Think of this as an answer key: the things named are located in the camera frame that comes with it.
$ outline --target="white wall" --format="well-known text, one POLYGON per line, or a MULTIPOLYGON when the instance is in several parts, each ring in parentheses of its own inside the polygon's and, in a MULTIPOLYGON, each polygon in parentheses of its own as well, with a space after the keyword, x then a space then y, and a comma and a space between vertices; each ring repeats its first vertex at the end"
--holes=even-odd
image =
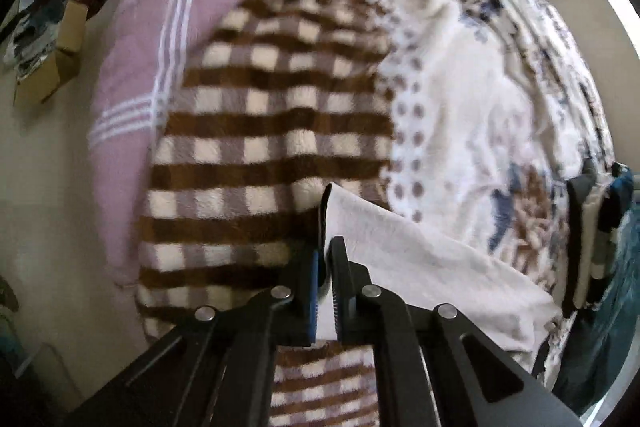
MULTIPOLYGON (((20 302, 12 321, 27 354, 54 346, 84 398, 139 354, 104 272, 86 146, 115 1, 87 23, 79 76, 33 112, 12 107, 15 71, 0 65, 0 273, 20 302)), ((80 403, 51 351, 34 368, 63 410, 80 403)))
POLYGON ((640 59, 607 0, 547 0, 564 17, 596 81, 616 159, 640 172, 640 59))

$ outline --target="pink towel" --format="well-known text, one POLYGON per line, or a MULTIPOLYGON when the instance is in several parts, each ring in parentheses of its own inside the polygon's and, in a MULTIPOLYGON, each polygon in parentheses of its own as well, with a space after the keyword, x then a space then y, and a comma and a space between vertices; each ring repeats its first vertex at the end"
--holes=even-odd
POLYGON ((186 57, 239 0, 118 0, 105 38, 88 140, 98 233, 118 285, 138 277, 134 235, 149 151, 186 57))

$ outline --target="brown and white plaid blanket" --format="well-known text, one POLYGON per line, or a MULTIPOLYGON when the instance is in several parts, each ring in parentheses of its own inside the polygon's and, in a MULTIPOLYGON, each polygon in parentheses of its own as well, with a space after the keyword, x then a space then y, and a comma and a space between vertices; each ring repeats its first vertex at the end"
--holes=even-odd
MULTIPOLYGON (((376 84, 388 41, 373 10, 365 0, 243 0, 186 71, 140 222, 150 338, 201 305, 228 309, 273 285, 292 251, 317 244, 328 182, 385 204, 392 123, 376 84)), ((370 350, 283 350, 272 423, 374 423, 372 377, 370 350)))

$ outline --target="towel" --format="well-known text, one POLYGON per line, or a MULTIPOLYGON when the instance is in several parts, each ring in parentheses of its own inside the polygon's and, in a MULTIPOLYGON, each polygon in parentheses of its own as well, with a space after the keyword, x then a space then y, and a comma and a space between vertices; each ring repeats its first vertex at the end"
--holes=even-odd
MULTIPOLYGON (((531 370, 540 345, 560 317, 553 297, 507 263, 437 229, 417 226, 338 185, 327 188, 322 244, 341 235, 351 261, 373 283, 407 303, 433 309, 451 303, 531 370)), ((332 292, 318 308, 318 339, 335 339, 332 292)))

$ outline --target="polka dot fabric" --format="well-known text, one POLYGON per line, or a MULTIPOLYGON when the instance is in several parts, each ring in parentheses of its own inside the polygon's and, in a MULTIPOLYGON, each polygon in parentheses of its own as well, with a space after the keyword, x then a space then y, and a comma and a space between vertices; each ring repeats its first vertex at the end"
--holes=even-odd
POLYGON ((580 128, 584 97, 568 112, 560 102, 558 82, 571 78, 554 83, 544 63, 547 36, 529 30, 540 11, 520 0, 370 1, 392 39, 379 67, 393 94, 391 209, 551 291, 566 255, 558 180, 579 171, 596 133, 580 128))

